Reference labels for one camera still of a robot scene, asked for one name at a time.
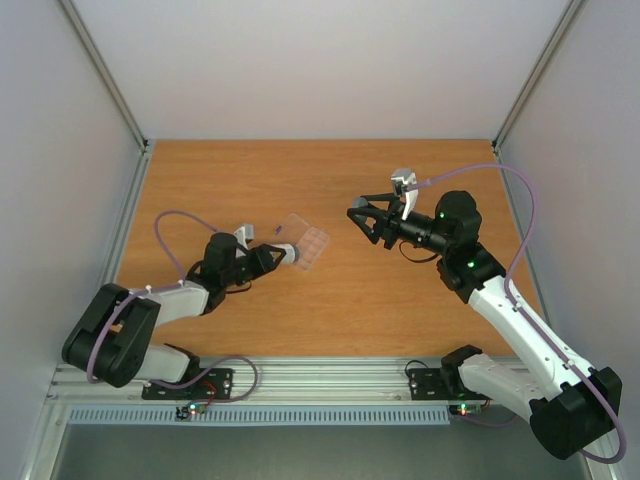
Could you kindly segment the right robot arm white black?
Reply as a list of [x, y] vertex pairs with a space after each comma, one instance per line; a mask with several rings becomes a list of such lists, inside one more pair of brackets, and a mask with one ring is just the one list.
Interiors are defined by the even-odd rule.
[[480, 243], [482, 217], [468, 192], [445, 193], [433, 216], [412, 211], [394, 194], [358, 197], [347, 216], [372, 243], [390, 249], [403, 241], [434, 253], [446, 287], [495, 328], [528, 370], [518, 374], [467, 345], [441, 361], [447, 393], [472, 391], [496, 401], [527, 421], [558, 459], [584, 451], [615, 429], [621, 379], [573, 351], [522, 298]]

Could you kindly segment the clear plastic pill organizer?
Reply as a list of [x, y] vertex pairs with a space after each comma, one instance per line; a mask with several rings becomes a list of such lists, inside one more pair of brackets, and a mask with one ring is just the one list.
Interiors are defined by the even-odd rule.
[[312, 226], [295, 213], [291, 213], [275, 229], [272, 241], [288, 243], [297, 249], [293, 266], [308, 272], [330, 243], [331, 237], [324, 230]]

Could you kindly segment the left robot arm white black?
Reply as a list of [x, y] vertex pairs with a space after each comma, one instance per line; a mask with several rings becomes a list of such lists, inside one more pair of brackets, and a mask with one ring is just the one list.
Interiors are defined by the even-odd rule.
[[203, 377], [197, 356], [169, 344], [154, 346], [151, 337], [159, 326], [212, 312], [232, 287], [298, 260], [299, 249], [290, 243], [249, 247], [247, 229], [213, 234], [203, 259], [174, 284], [138, 290], [103, 285], [64, 342], [62, 360], [84, 371], [91, 383], [120, 388], [149, 380], [179, 398], [195, 395]]

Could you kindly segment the orange pill bottle grey cap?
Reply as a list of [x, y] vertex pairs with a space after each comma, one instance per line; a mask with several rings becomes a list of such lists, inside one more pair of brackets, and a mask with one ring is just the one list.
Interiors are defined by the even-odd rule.
[[289, 243], [291, 245], [291, 252], [287, 254], [287, 259], [281, 263], [284, 265], [295, 265], [300, 259], [300, 250], [297, 246]]

